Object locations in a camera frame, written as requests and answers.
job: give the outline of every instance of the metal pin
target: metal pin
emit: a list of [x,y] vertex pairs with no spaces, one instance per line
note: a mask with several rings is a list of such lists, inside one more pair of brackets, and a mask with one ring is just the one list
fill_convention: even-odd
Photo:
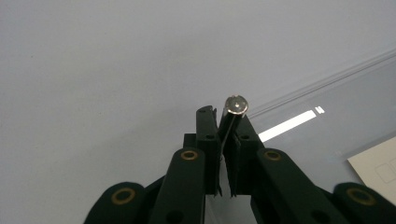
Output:
[[233,95],[226,100],[219,125],[219,138],[222,144],[225,143],[229,134],[235,131],[247,111],[248,101],[244,97]]

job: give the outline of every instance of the screw hole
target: screw hole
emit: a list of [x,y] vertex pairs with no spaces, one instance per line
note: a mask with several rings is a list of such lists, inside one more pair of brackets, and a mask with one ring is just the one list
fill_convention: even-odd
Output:
[[193,161],[198,158],[198,153],[192,150],[184,151],[181,153],[181,158],[185,161]]
[[361,203],[363,205],[371,206],[376,204],[375,197],[369,194],[365,190],[352,188],[346,191],[346,194],[349,196],[350,199],[355,201],[356,203]]
[[266,151],[266,152],[264,153],[264,157],[265,157],[267,160],[270,160],[270,161],[280,161],[280,159],[282,158],[282,157],[280,156],[280,154],[277,153],[277,152],[275,152],[275,151]]
[[111,202],[116,205],[123,205],[134,199],[136,192],[133,189],[119,189],[111,195]]
[[318,223],[330,223],[330,217],[322,211],[314,210],[311,216]]
[[166,221],[168,223],[177,224],[183,220],[183,213],[180,211],[172,211],[166,215]]

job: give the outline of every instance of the white paper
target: white paper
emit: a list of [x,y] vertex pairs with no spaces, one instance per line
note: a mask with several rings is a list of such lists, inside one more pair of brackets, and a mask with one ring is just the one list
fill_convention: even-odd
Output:
[[348,160],[367,187],[396,204],[396,137]]

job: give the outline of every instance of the black mechanical part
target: black mechanical part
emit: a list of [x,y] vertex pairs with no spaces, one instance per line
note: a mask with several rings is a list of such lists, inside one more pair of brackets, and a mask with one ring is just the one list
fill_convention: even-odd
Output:
[[348,223],[286,153],[262,148],[257,158],[258,191],[267,195],[281,223]]
[[221,195],[221,154],[232,196],[251,195],[259,224],[396,223],[396,206],[374,190],[345,183],[331,194],[315,186],[286,153],[265,148],[247,109],[243,97],[230,97],[219,128],[216,109],[197,110],[196,133],[184,135],[166,176],[145,189],[128,182],[109,188],[85,224],[204,223],[205,195]]
[[119,183],[107,189],[88,214],[85,224],[143,223],[141,208],[144,188],[136,183]]
[[221,195],[219,186],[220,139],[216,123],[216,109],[205,106],[196,111],[196,137],[194,147],[205,153],[205,193]]
[[337,185],[332,201],[351,223],[396,223],[395,206],[363,185],[356,183]]
[[169,165],[149,224],[202,224],[205,215],[205,154],[187,147]]

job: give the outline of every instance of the gray surface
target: gray surface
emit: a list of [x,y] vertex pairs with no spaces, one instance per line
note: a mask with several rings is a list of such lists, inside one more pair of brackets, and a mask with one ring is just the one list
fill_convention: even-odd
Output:
[[[194,111],[395,47],[394,1],[1,1],[0,223],[81,223],[164,174]],[[233,211],[223,214],[233,219]]]

